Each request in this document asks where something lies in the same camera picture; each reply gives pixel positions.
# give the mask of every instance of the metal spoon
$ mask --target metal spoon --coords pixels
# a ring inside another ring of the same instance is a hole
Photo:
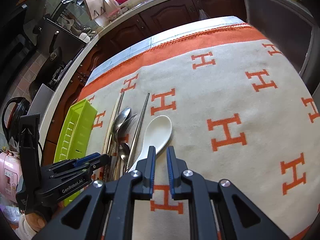
[[[118,138],[118,134],[119,132],[121,131],[122,128],[126,129],[126,127],[131,123],[131,121],[133,120],[133,118],[137,115],[137,113],[133,114],[132,116],[130,116],[127,120],[125,120],[122,125],[119,127],[117,133],[116,133],[116,136]],[[116,174],[118,174],[120,176],[120,159],[117,159],[117,163],[116,163]]]
[[[130,147],[127,143],[120,143],[120,157],[123,160],[123,168],[122,168],[122,175],[125,174],[125,168],[127,166],[127,162],[129,159],[130,154]]]
[[[122,110],[119,115],[115,118],[113,124],[112,124],[112,128],[111,128],[111,137],[115,142],[115,147],[113,148],[113,152],[118,152],[118,148],[119,148],[119,144],[118,144],[118,131],[119,128],[123,125],[124,121],[128,118],[128,115],[131,111],[131,108],[125,108],[124,110]],[[115,167],[116,167],[116,160],[117,158],[112,158],[111,160],[111,166],[110,166],[110,175],[111,178],[113,176]]]
[[[112,124],[111,134],[112,134],[113,140],[116,143],[117,143],[116,133],[118,132],[119,128],[123,125],[124,121],[128,118],[130,111],[131,111],[130,107],[122,110]]]

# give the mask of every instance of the orange stitched edge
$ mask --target orange stitched edge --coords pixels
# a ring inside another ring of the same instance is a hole
[[[159,45],[157,45],[157,46],[155,46],[153,48],[147,49],[147,50],[139,53],[138,55],[135,55],[135,56],[125,60],[124,62],[121,62],[119,65],[114,66],[113,68],[109,69],[105,73],[103,73],[100,76],[98,76],[95,80],[90,82],[85,87],[90,87],[92,84],[97,82],[99,79],[105,77],[106,75],[108,75],[111,72],[115,71],[116,69],[120,68],[122,65],[127,64],[128,62],[136,59],[137,57],[141,57],[143,54],[147,53],[148,51],[153,51],[155,49],[159,49],[159,48],[165,47],[165,46],[167,46],[169,44],[173,44],[173,43],[181,42],[181,41],[184,41],[184,40],[187,40],[187,39],[195,38],[195,37],[200,36],[200,35],[207,35],[207,34],[211,34],[211,33],[215,33],[215,32],[221,32],[221,31],[226,31],[226,30],[234,30],[234,29],[240,29],[240,28],[252,28],[252,29],[254,29],[252,26],[249,26],[247,23],[239,23],[239,24],[233,24],[233,25],[228,25],[228,26],[222,26],[222,27],[218,27],[218,28],[214,28],[214,29],[210,29],[210,30],[200,31],[200,32],[197,32],[197,33],[188,34],[186,36],[174,39],[172,41],[167,41],[167,42],[159,44]]]

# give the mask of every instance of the white ceramic spoon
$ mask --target white ceramic spoon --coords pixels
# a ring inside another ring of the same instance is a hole
[[[146,132],[144,133],[141,153],[128,172],[136,169],[139,160],[148,157],[149,146],[154,146],[156,148],[156,154],[158,154],[169,141],[171,132],[172,123],[169,117],[160,115],[153,119],[148,124]]]

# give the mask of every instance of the orange border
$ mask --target orange border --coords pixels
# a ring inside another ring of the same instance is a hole
[[[299,234],[297,234],[296,236],[291,238],[291,240],[301,240],[304,237],[304,235],[306,234],[306,232],[309,230],[309,228],[310,228],[310,226],[308,226],[306,229],[301,231]]]
[[[248,26],[247,23],[242,23],[193,33],[165,42],[131,57],[103,73],[82,89],[78,101],[114,81],[136,72],[142,66],[152,65],[196,49],[262,39],[266,39],[262,33],[254,27]]]

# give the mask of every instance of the green plastic basket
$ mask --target green plastic basket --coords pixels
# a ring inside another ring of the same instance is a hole
[[[96,115],[97,110],[90,105],[87,99],[69,108],[59,135],[54,163],[85,156]],[[66,198],[64,205],[67,206],[79,194],[80,191]]]

